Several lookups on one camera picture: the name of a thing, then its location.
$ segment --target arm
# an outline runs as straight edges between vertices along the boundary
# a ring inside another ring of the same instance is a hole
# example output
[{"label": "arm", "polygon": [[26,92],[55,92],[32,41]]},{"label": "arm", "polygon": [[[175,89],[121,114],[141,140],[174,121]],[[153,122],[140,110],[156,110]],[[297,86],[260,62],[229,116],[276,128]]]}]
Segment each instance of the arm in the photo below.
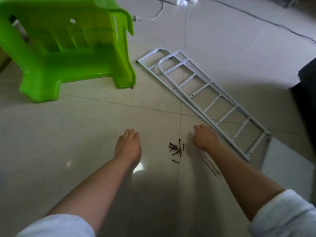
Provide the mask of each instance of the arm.
[{"label": "arm", "polygon": [[127,129],[116,143],[115,157],[74,188],[46,216],[80,216],[97,234],[125,174],[140,157],[139,134]]},{"label": "arm", "polygon": [[252,221],[258,210],[284,188],[236,158],[206,125],[194,126],[193,144],[206,151],[222,172],[239,206]]}]

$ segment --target metal crossbar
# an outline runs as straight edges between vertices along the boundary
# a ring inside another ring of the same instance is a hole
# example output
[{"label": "metal crossbar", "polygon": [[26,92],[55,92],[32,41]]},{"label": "metal crossbar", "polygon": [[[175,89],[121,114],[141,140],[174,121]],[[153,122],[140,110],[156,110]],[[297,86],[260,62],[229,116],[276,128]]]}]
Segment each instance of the metal crossbar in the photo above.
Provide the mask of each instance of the metal crossbar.
[{"label": "metal crossbar", "polygon": [[[157,63],[153,64],[150,67],[147,67],[144,64],[144,60],[155,54],[157,51],[167,53],[167,56],[160,59]],[[184,60],[181,60],[177,55],[182,55]],[[179,61],[178,64],[169,68],[168,70],[164,71],[161,67],[161,64],[171,58],[175,58]],[[270,135],[270,132],[263,127],[253,116],[251,116],[244,108],[242,108],[229,94],[227,94],[223,89],[221,89],[216,83],[214,83],[208,75],[206,75],[190,58],[188,58],[182,51],[176,51],[171,53],[167,49],[164,48],[157,48],[147,55],[141,57],[137,60],[143,67],[145,67],[154,77],[156,77],[165,87],[167,87],[170,91],[172,91],[184,104],[186,104],[192,111],[194,111],[201,119],[203,119],[208,125],[210,125],[243,159],[246,161],[250,161],[250,155],[255,150],[255,148],[259,145],[259,143],[267,136]],[[158,66],[160,72],[168,78],[168,80],[174,85],[174,89],[172,89],[167,83],[165,83],[158,75],[156,75],[152,69]],[[181,66],[186,67],[189,71],[192,72],[192,75],[187,78],[184,82],[180,85],[177,85],[168,75],[173,70],[180,68]],[[204,82],[204,85],[195,91],[191,95],[187,95],[181,88],[190,82],[194,77],[199,78],[201,81]],[[193,97],[203,91],[205,88],[211,88],[215,91],[218,95],[217,97],[204,109],[202,110],[194,101]],[[206,112],[214,105],[214,103],[223,98],[228,103],[230,103],[233,107],[230,111],[228,111],[223,117],[221,117],[218,121],[214,121],[211,119]],[[234,137],[231,139],[228,135],[219,127],[219,124],[224,121],[234,110],[239,111],[242,115],[246,117],[246,120],[241,125],[239,130],[235,133]],[[247,125],[247,123],[251,121],[258,129],[262,131],[262,134],[255,140],[254,143],[251,144],[251,147],[246,151],[243,152],[240,147],[235,143],[235,139],[239,136],[243,128]]]}]

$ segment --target forearm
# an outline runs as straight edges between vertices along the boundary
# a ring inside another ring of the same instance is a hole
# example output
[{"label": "forearm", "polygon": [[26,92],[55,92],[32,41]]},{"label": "forearm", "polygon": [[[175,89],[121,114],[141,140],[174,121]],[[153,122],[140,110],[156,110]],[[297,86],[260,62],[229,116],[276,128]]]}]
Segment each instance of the forearm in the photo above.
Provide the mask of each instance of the forearm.
[{"label": "forearm", "polygon": [[130,167],[128,159],[113,158],[66,195],[47,215],[80,216],[97,233]]},{"label": "forearm", "polygon": [[258,210],[284,188],[234,156],[225,146],[207,151],[222,172],[235,199],[251,221]]}]

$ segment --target power cord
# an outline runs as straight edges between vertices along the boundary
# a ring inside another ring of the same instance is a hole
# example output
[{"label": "power cord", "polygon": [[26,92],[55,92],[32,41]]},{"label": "power cord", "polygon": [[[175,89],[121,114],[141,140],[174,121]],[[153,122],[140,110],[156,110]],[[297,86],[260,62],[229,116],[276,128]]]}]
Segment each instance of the power cord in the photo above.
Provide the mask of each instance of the power cord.
[{"label": "power cord", "polygon": [[242,12],[242,13],[244,13],[244,14],[247,14],[247,15],[249,15],[249,16],[251,16],[251,17],[254,17],[254,18],[258,19],[258,20],[264,21],[264,22],[269,23],[269,24],[271,24],[271,25],[274,25],[274,26],[276,26],[276,27],[281,27],[281,28],[283,28],[283,29],[285,29],[285,30],[287,30],[287,31],[289,31],[289,32],[291,32],[291,33],[293,33],[293,34],[295,34],[295,35],[301,37],[301,38],[304,38],[304,39],[306,39],[306,40],[308,40],[308,41],[310,41],[310,42],[316,44],[316,41],[315,41],[313,38],[308,37],[308,36],[305,36],[305,35],[302,35],[302,34],[299,34],[299,33],[297,33],[297,32],[295,32],[295,31],[291,30],[290,28],[288,28],[288,27],[286,27],[286,26],[283,26],[283,25],[274,23],[274,22],[272,22],[272,21],[265,20],[265,19],[263,19],[263,18],[261,18],[261,17],[258,17],[258,16],[254,15],[254,14],[251,14],[251,13],[247,12],[247,11],[241,10],[241,9],[239,9],[239,8],[237,8],[237,7],[233,7],[233,6],[231,6],[231,5],[227,4],[227,3],[224,3],[224,2],[219,1],[219,0],[210,0],[210,1],[217,2],[217,3],[219,3],[219,4],[222,4],[222,5],[224,5],[224,6],[227,6],[227,7],[229,7],[229,8],[234,9],[234,10],[240,11],[240,12]]},{"label": "power cord", "polygon": [[133,22],[138,22],[138,21],[152,21],[152,20],[155,20],[157,17],[159,17],[160,13],[162,12],[163,10],[163,1],[159,0],[161,2],[161,9],[160,11],[157,13],[157,15],[153,18],[153,19],[142,19],[138,16],[133,16]]}]

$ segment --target white sleeve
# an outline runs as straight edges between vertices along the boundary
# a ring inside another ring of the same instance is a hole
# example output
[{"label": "white sleeve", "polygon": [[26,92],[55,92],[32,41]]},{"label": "white sleeve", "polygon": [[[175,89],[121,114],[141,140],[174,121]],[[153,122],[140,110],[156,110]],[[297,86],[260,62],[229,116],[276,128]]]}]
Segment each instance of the white sleeve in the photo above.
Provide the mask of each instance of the white sleeve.
[{"label": "white sleeve", "polygon": [[16,237],[95,237],[92,227],[76,215],[49,215],[30,224]]},{"label": "white sleeve", "polygon": [[316,208],[286,190],[266,203],[249,229],[253,236],[316,236]]}]

